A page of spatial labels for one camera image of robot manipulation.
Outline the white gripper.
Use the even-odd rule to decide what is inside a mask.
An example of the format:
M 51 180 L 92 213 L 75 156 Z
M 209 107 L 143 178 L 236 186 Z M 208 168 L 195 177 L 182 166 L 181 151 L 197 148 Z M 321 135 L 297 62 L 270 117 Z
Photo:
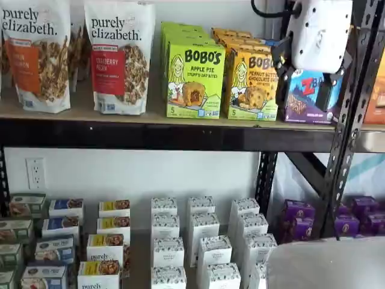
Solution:
M 331 94 L 343 78 L 340 67 L 350 33 L 352 1 L 301 0 L 290 18 L 287 35 L 271 47 L 273 65 L 279 78 L 276 102 L 285 103 L 295 69 L 322 72 L 316 106 L 327 111 Z

